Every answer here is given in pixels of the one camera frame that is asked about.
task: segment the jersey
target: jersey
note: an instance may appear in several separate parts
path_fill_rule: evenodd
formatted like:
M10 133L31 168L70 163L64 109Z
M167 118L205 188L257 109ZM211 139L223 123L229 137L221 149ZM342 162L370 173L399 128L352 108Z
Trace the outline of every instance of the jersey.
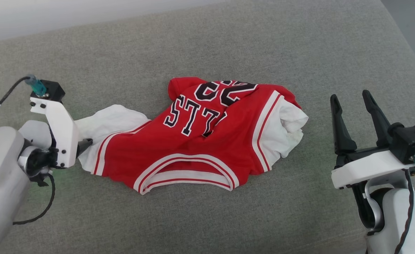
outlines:
M175 78L169 97L152 121L119 105L76 121L82 137L93 138L83 169L141 194L172 183L233 190L288 156L308 119L279 85Z

